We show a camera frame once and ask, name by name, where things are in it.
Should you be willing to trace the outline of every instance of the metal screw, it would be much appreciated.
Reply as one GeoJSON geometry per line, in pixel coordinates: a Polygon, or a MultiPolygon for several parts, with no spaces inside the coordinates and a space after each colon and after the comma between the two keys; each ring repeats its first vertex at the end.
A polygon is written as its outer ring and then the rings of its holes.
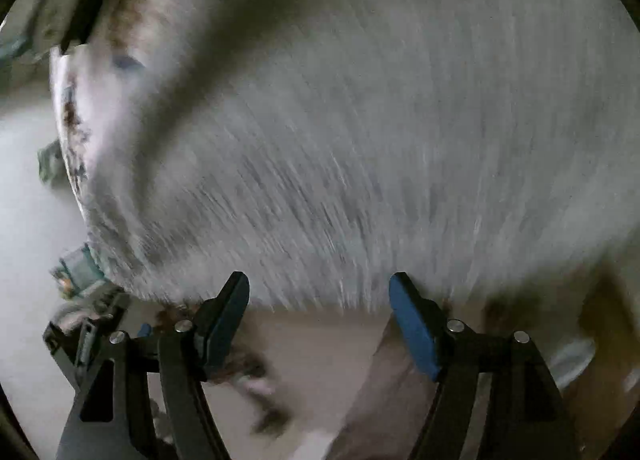
{"type": "Polygon", "coordinates": [[[522,330],[518,330],[517,332],[515,332],[513,334],[513,338],[516,339],[517,342],[523,345],[527,344],[531,340],[531,337],[529,337],[529,334],[527,334],[527,332],[523,332],[522,330]]]}
{"type": "Polygon", "coordinates": [[[447,321],[447,328],[450,332],[459,334],[460,332],[464,331],[465,324],[460,319],[449,319],[447,321]]]}
{"type": "Polygon", "coordinates": [[[175,324],[174,328],[176,332],[180,332],[180,333],[188,332],[193,328],[193,323],[188,319],[183,319],[182,321],[178,321],[175,324]]]}
{"type": "Polygon", "coordinates": [[[113,332],[113,334],[109,335],[109,342],[112,345],[116,345],[118,343],[123,342],[126,336],[127,336],[126,332],[118,330],[117,332],[113,332]]]}

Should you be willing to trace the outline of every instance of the floor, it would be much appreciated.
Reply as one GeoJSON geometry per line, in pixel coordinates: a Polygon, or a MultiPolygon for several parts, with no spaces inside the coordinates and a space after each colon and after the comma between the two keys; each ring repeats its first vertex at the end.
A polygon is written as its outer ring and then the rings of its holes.
{"type": "MultiPolygon", "coordinates": [[[[49,269],[84,240],[70,189],[50,188],[38,179],[36,151],[55,135],[45,77],[0,98],[0,263],[7,278],[0,303],[0,383],[40,460],[55,457],[74,397],[41,338],[62,303],[49,269]]],[[[124,321],[127,330],[136,332],[153,310],[135,303],[124,321]]],[[[364,380],[387,318],[250,311],[243,333],[273,365],[295,418],[277,440],[251,436],[253,408],[226,386],[206,386],[231,457],[322,458],[364,380]]],[[[156,398],[158,380],[150,376],[156,398]]]]}

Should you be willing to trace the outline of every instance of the silver bolt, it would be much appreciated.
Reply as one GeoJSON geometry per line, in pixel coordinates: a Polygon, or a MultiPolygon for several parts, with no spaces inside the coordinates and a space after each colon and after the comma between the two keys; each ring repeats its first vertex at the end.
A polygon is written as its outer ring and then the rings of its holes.
{"type": "Polygon", "coordinates": [[[513,338],[516,339],[517,342],[523,345],[527,344],[531,340],[531,337],[529,337],[529,334],[527,334],[527,332],[523,332],[522,330],[518,330],[517,332],[515,332],[513,334],[513,338]]]}
{"type": "Polygon", "coordinates": [[[449,319],[447,321],[447,328],[450,332],[459,334],[460,332],[464,331],[465,324],[460,319],[449,319]]]}
{"type": "Polygon", "coordinates": [[[126,332],[118,330],[117,332],[113,332],[113,334],[109,335],[109,342],[112,345],[116,345],[118,343],[123,342],[126,336],[127,336],[126,332]]]}
{"type": "Polygon", "coordinates": [[[188,332],[193,328],[193,323],[188,319],[183,319],[182,321],[178,321],[175,324],[174,328],[176,332],[180,332],[180,333],[188,332]]]}

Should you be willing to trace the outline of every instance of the blue gripper pad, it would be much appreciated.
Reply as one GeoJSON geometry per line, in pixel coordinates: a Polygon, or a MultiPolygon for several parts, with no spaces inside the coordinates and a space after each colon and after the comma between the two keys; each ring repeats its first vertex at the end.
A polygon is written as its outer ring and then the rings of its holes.
{"type": "Polygon", "coordinates": [[[415,365],[436,382],[444,366],[447,318],[435,302],[420,296],[404,272],[391,276],[389,301],[415,365]]]}
{"type": "Polygon", "coordinates": [[[218,296],[206,300],[193,318],[194,346],[207,376],[223,364],[249,303],[249,280],[234,272],[218,296]]]}

